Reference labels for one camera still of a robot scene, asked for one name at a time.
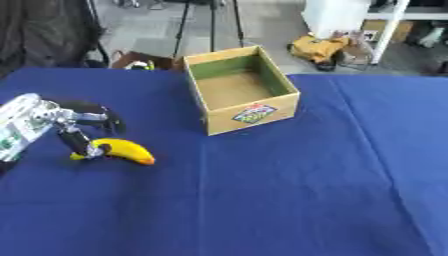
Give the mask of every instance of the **gray floor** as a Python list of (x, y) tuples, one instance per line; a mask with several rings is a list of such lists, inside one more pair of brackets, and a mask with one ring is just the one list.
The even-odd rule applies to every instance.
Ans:
[[(178, 31), (183, 4), (166, 3), (163, 10), (149, 10), (141, 0), (138, 9), (122, 9), (112, 0), (96, 0), (103, 26), (108, 31), (104, 44), (108, 52), (139, 51), (159, 56), (171, 56)], [(285, 50), (300, 35), (307, 33), (301, 18), (303, 0), (239, 0), (246, 33), (246, 45), (262, 45), (287, 74), (317, 73), (307, 61), (292, 57)], [(230, 4), (219, 9), (217, 47), (238, 47), (233, 8)], [(207, 6), (193, 6), (188, 16), (180, 55), (209, 51), (210, 11)], [(421, 49), (404, 44), (391, 45), (378, 66), (366, 71), (338, 67), (342, 74), (411, 74), (433, 72), (441, 61), (448, 59), (448, 48)]]

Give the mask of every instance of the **yellow bag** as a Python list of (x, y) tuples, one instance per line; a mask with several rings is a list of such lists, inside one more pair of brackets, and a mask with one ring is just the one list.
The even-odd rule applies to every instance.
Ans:
[(302, 36), (292, 43), (290, 52), (297, 57), (306, 58), (314, 63), (330, 61), (331, 56), (350, 43), (347, 37), (320, 40), (314, 36)]

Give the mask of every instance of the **banana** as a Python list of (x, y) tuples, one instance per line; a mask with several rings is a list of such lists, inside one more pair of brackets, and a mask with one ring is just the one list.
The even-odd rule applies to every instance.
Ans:
[[(111, 150), (106, 154), (108, 156), (126, 158), (143, 165), (152, 165), (155, 163), (154, 157), (151, 155), (151, 153), (149, 153), (148, 150), (132, 141), (104, 138), (92, 140), (92, 144), (95, 147), (99, 147), (100, 145), (105, 144), (110, 145)], [(85, 159), (85, 157), (76, 153), (72, 153), (70, 159), (82, 160)]]

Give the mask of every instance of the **open box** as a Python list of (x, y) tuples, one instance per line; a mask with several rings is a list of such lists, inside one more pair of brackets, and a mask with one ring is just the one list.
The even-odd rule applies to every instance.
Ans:
[(259, 46), (184, 58), (209, 135), (293, 117), (300, 92)]

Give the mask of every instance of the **tripod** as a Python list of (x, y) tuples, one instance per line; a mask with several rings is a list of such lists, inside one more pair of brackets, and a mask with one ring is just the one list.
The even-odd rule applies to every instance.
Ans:
[[(212, 52), (215, 51), (215, 40), (216, 40), (216, 9), (217, 9), (217, 3), (216, 0), (209, 0), (210, 2), (210, 11), (211, 11), (211, 31), (210, 31), (210, 50)], [(173, 58), (175, 59), (177, 57), (177, 53), (179, 52), (179, 46), (180, 42), (182, 40), (182, 36), (184, 33), (185, 23), (187, 21), (187, 15), (188, 11), (190, 9), (191, 0), (186, 0), (184, 12), (182, 15), (182, 21), (180, 24), (179, 32), (176, 35), (176, 48), (174, 49)], [(240, 19), (240, 11), (238, 6), (238, 0), (233, 0), (233, 10), (235, 12), (235, 20), (236, 20), (236, 26), (238, 30), (238, 39), (240, 41), (240, 46), (244, 47), (244, 33), (243, 28), (241, 26), (241, 19)]]

